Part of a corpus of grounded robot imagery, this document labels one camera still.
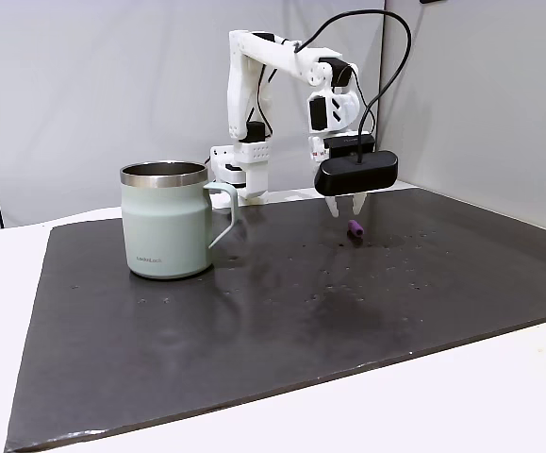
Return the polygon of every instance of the small purple cylinder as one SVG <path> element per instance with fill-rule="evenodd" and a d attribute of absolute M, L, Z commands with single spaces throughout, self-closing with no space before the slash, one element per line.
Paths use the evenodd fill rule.
<path fill-rule="evenodd" d="M 348 231 L 357 236 L 358 238 L 362 237 L 365 230 L 361 225 L 358 224 L 356 220 L 351 220 L 348 222 Z"/>

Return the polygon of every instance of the mint green mug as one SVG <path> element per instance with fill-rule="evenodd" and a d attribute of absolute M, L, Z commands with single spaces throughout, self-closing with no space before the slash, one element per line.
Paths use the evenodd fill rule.
<path fill-rule="evenodd" d="M 212 263 L 211 248 L 237 223 L 237 190 L 207 182 L 201 163 L 173 160 L 128 165 L 120 171 L 125 253 L 132 272 L 181 278 Z M 231 197 L 231 224 L 212 241 L 209 190 Z"/>

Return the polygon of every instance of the dark gray mat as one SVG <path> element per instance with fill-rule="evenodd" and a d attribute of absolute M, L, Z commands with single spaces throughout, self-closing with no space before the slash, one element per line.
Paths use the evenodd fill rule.
<path fill-rule="evenodd" d="M 214 267 L 131 275 L 120 220 L 51 233 L 7 450 L 105 437 L 546 321 L 546 231 L 423 190 L 240 210 Z M 215 215 L 217 227 L 227 219 Z"/>

